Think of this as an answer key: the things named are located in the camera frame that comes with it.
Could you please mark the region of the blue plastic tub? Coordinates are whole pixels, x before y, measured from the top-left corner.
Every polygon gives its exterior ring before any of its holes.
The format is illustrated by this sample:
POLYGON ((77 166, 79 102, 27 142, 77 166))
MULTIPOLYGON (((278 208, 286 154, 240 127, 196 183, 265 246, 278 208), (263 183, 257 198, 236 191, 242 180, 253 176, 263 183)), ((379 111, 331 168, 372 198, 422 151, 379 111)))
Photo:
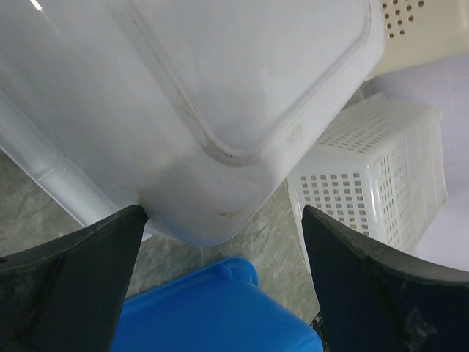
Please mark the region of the blue plastic tub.
POLYGON ((113 351, 322 351, 319 335, 229 257, 125 301, 113 351))

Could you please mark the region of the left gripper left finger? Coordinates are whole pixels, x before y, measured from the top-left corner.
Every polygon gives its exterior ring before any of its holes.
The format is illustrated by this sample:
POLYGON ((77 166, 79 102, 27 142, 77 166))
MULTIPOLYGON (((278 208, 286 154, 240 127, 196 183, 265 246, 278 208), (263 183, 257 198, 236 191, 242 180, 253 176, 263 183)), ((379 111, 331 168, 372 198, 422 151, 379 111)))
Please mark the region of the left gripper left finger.
POLYGON ((131 205, 2 257, 1 350, 111 350, 147 219, 131 205))

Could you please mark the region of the large cream perforated basket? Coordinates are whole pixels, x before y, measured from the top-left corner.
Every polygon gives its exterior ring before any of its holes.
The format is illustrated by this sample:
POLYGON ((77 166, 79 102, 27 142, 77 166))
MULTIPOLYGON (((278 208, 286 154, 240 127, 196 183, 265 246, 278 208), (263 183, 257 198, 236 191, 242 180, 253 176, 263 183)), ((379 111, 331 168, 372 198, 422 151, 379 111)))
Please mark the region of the large cream perforated basket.
POLYGON ((468 51, 468 2, 381 1, 387 43, 370 78, 468 51))

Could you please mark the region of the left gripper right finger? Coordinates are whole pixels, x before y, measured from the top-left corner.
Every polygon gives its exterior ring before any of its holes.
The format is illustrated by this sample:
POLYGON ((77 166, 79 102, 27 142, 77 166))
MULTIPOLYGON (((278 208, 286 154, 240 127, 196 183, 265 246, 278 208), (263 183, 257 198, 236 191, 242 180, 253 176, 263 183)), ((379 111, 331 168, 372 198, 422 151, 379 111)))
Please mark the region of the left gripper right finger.
POLYGON ((307 206, 303 238, 332 351, 466 351, 468 273, 405 254, 307 206))

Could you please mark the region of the white perforated basket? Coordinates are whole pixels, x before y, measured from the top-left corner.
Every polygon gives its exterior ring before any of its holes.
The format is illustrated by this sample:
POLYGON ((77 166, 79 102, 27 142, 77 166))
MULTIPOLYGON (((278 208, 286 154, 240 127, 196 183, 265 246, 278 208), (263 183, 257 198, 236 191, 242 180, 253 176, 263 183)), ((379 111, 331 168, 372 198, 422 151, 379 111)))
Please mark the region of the white perforated basket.
POLYGON ((382 93, 343 109, 287 178, 295 219, 310 205, 412 253, 448 199, 442 116, 382 93))

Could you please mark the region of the white plastic tub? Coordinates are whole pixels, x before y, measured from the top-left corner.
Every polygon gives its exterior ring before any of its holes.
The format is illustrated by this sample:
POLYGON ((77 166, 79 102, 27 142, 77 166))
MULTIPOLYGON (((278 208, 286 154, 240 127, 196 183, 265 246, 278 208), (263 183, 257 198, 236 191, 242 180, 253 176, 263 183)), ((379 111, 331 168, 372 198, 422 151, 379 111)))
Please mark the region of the white plastic tub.
POLYGON ((83 226, 216 245, 384 47, 379 1, 3 1, 1 149, 83 226))

